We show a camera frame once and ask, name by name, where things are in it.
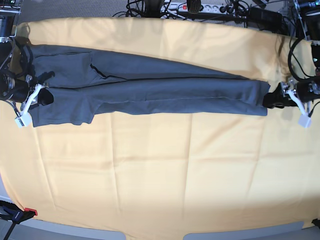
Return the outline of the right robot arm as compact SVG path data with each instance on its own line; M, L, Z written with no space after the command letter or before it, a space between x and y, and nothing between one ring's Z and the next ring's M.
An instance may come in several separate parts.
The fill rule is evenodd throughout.
M28 100L32 105L47 106L54 102L54 96L32 73L31 49L15 39L22 5L22 0L0 2L0 100L13 107L20 103L22 109ZM10 70L14 53L20 56L19 73Z

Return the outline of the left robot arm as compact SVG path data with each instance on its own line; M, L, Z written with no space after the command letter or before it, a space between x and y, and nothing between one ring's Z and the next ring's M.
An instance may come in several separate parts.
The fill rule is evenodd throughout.
M265 5L248 10L247 19L264 35L256 54L267 54L267 74L278 82L270 92L264 85L258 106L268 109L298 107L320 98L320 2L291 0L285 13L266 10Z

